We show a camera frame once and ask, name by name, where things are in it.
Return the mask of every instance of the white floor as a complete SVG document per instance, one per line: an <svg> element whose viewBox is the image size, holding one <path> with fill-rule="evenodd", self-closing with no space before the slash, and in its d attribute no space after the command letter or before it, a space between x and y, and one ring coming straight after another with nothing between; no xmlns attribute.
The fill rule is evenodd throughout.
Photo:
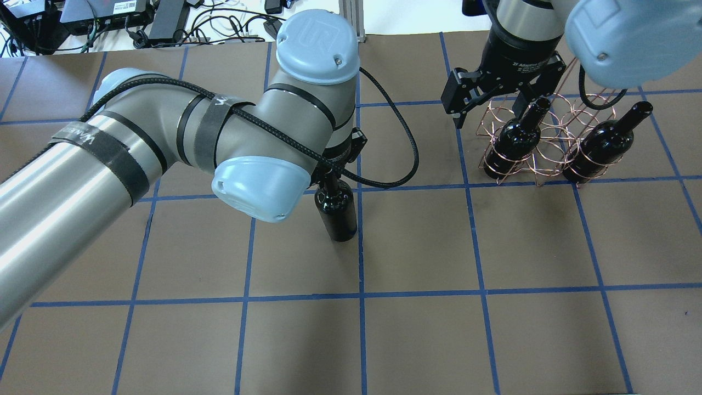
<svg viewBox="0 0 702 395"><path fill-rule="evenodd" d="M224 3L230 8L242 8L249 11L264 12L264 0L205 0L206 4ZM459 32L473 30L489 30L490 19L487 16L466 17L461 13L461 0L365 0L364 28L366 34L421 34L436 32ZM294 13L304 10L322 8L339 12L338 0L297 0L291 9L284 9L283 18L290 18ZM192 9L186 24L190 29L192 21L205 7ZM231 15L231 11L214 11L212 15ZM248 20L251 14L234 13L242 22ZM214 27L221 32L227 32L226 26L215 20ZM202 27L208 37L221 38L209 25ZM250 33L272 41L263 29L263 21L255 20L250 25ZM3 42L6 38L2 32ZM60 48L74 48L85 43L85 36L69 36ZM92 51L121 51L133 49L132 41L125 31L107 32L97 40Z"/></svg>

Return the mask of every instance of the black strap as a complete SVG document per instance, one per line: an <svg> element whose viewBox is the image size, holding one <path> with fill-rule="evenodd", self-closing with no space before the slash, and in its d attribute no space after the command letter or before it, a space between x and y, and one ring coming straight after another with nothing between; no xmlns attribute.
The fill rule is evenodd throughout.
<svg viewBox="0 0 702 395"><path fill-rule="evenodd" d="M156 158L158 158L159 163L161 163L161 174L165 174L166 170L168 170L168 162L166 161L166 156L164 155L164 152L161 150L158 144L156 144L156 141L154 141L151 136L149 136L144 129L141 129L137 124L134 122L130 121L129 119L126 119L123 115L117 114L116 112L112 112L109 110L103 110L98 113L98 115L104 115L108 118L112 118L115 121L118 121L119 123L123 124L124 126L128 127L129 130L133 131L134 134L139 136L146 145L151 148L151 151L154 152L154 155L156 155Z"/></svg>
<svg viewBox="0 0 702 395"><path fill-rule="evenodd" d="M230 110L236 105L246 105L252 102L245 101L235 96L215 95L207 107L205 115L200 121L200 125L195 132L195 163L197 166L210 173L214 173L217 167L217 140L224 123L231 115Z"/></svg>
<svg viewBox="0 0 702 395"><path fill-rule="evenodd" d="M61 142L83 148L101 161L127 189L132 205L149 190L144 169L129 153L129 148L115 137L92 125L71 122L54 134L49 144Z"/></svg>
<svg viewBox="0 0 702 395"><path fill-rule="evenodd" d="M187 104L187 107L180 116L180 119L178 120L178 128L175 131L175 146L178 149L178 156L180 156L180 160L182 160L183 163L187 164L188 166L192 165L190 164L190 161L187 160L187 157L185 156L185 148L183 147L185 127L187 126L187 121L190 119L192 111L197 107L198 104L200 104L200 102L204 98L205 96L203 95L197 95L194 98L192 98L192 100L190 101L190 103Z"/></svg>
<svg viewBox="0 0 702 395"><path fill-rule="evenodd" d="M268 86L268 89L266 89L266 91L272 91L272 90L290 92L294 95L300 96L301 98L310 102L310 104L312 104L313 106L319 108L319 110L326 116L326 118L329 119L329 122L331 123L331 127L334 130L337 129L336 128L336 118L334 118L334 114L331 112L329 107L327 107L315 95L311 94L310 92L308 92L304 89L300 89L297 86L293 86L290 84L273 84L273 85Z"/></svg>

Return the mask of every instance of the sticker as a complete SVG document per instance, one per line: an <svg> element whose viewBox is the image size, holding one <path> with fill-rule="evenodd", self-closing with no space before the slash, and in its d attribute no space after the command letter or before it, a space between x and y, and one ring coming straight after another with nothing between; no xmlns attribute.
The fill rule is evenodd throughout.
<svg viewBox="0 0 702 395"><path fill-rule="evenodd" d="M136 1L122 1L114 4L113 14L132 13L136 11Z"/></svg>

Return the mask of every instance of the light blue joint cap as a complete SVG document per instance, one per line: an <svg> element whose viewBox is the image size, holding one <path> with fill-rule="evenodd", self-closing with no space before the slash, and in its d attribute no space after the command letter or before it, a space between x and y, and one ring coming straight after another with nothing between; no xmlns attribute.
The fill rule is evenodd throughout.
<svg viewBox="0 0 702 395"><path fill-rule="evenodd" d="M702 1L580 0L566 39L590 78L628 89L663 78L702 51Z"/></svg>
<svg viewBox="0 0 702 395"><path fill-rule="evenodd" d="M117 69L109 73L105 78L102 79L102 82L100 83L100 88L97 91L95 91L95 95L93 97L93 104L95 104L104 95L106 95L107 92L117 88L122 83L134 77L139 77L140 75L161 75L163 77L166 77L160 72L144 71L132 67Z"/></svg>
<svg viewBox="0 0 702 395"><path fill-rule="evenodd" d="M334 85L356 77L361 66L356 32L344 17L325 10L297 13L277 38L280 67L303 82Z"/></svg>
<svg viewBox="0 0 702 395"><path fill-rule="evenodd" d="M274 157L234 157L215 169L212 191L224 203L266 222L285 220L310 187L310 174Z"/></svg>

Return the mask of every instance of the black bottle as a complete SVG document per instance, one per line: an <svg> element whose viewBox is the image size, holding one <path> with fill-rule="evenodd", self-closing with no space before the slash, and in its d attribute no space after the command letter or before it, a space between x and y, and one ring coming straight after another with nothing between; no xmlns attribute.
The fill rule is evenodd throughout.
<svg viewBox="0 0 702 395"><path fill-rule="evenodd" d="M551 107L547 98L539 98L521 119L513 118L502 128L490 151L485 155L483 169L493 179L504 179L515 163L524 159L541 138L541 123Z"/></svg>
<svg viewBox="0 0 702 395"><path fill-rule="evenodd" d="M651 103L640 101L624 116L597 125L568 155L570 164L563 175L570 182L586 183L608 164L618 161L634 143L634 128L654 110Z"/></svg>
<svg viewBox="0 0 702 395"><path fill-rule="evenodd" d="M324 175L314 194L314 203L332 240L348 241L353 238L357 230L353 191L333 171Z"/></svg>

